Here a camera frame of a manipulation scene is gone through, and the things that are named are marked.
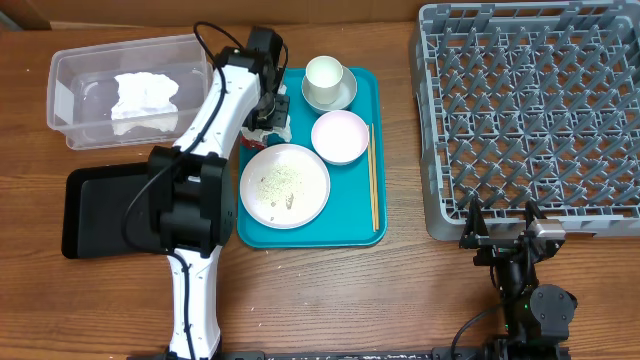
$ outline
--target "table surface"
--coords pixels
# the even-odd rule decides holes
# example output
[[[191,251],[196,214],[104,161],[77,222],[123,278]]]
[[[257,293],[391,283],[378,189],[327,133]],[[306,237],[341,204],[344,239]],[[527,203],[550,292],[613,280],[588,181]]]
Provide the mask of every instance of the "table surface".
[[[218,320],[224,351],[420,350],[450,344],[496,303],[473,251],[425,229],[420,129],[411,94],[412,23],[277,26],[292,67],[321,54],[378,78],[389,229],[370,248],[222,251]],[[229,27],[246,39],[248,27]],[[188,33],[186,28],[0,34],[0,358],[118,359],[161,352],[172,331],[167,260],[60,253],[65,180],[76,168],[145,160],[152,145],[72,151],[46,126],[52,55],[68,48]],[[208,33],[213,49],[227,42]],[[575,359],[637,359],[640,241],[571,240],[537,266],[542,283],[579,299],[567,344]],[[501,331],[499,316],[461,344]]]

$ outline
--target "blue tray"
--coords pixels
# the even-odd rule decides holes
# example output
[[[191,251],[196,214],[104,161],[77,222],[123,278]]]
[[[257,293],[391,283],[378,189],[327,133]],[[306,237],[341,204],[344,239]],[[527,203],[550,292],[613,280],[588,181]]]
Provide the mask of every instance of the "blue tray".
[[[369,165],[367,153],[346,166],[326,164],[331,178],[327,205],[313,221],[296,229],[278,230],[254,220],[238,201],[238,235],[247,245],[260,248],[315,248],[374,245],[387,232],[387,192],[384,178],[384,146],[380,122],[378,81],[368,70],[350,68],[358,82],[358,94],[350,111],[367,124],[373,123],[376,136],[376,166],[378,175],[378,209],[380,229],[373,232]],[[313,151],[311,128],[320,115],[313,112],[302,97],[304,69],[288,69],[284,77],[290,97],[292,144]],[[240,174],[258,151],[240,146]]]

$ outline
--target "clear plastic bin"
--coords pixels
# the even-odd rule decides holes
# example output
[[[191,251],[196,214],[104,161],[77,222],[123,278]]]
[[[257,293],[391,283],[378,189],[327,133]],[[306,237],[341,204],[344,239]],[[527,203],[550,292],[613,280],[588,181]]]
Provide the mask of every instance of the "clear plastic bin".
[[[119,100],[115,76],[137,72],[164,74],[175,81],[178,92],[169,100],[178,111],[112,120],[111,109]],[[210,76],[211,67],[194,35],[59,51],[49,72],[47,125],[65,134],[74,150],[175,140],[198,113]],[[176,116],[177,125],[170,131],[144,126]],[[116,135],[113,125],[127,122],[140,126]]]

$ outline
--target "wooden chopstick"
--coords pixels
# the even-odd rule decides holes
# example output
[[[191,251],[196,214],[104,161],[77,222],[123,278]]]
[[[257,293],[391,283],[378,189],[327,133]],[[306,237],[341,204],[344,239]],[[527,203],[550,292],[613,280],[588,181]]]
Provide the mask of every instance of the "wooden chopstick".
[[[376,205],[373,195],[373,157],[371,156],[371,141],[369,141],[369,145],[367,146],[367,156],[369,157],[369,196],[371,199],[371,223],[373,224],[373,232],[376,232]]]
[[[376,132],[371,124],[371,157],[373,163],[373,203],[374,203],[374,226],[373,231],[380,229],[380,214],[378,208],[378,167],[376,165]]]

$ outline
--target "gray drying rack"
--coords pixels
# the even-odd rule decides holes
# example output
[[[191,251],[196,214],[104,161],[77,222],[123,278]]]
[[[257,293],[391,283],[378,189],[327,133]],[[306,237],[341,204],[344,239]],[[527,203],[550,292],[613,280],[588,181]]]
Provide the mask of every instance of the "gray drying rack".
[[[492,237],[533,199],[570,231],[640,233],[640,3],[437,4],[409,45],[429,233],[477,196]]]

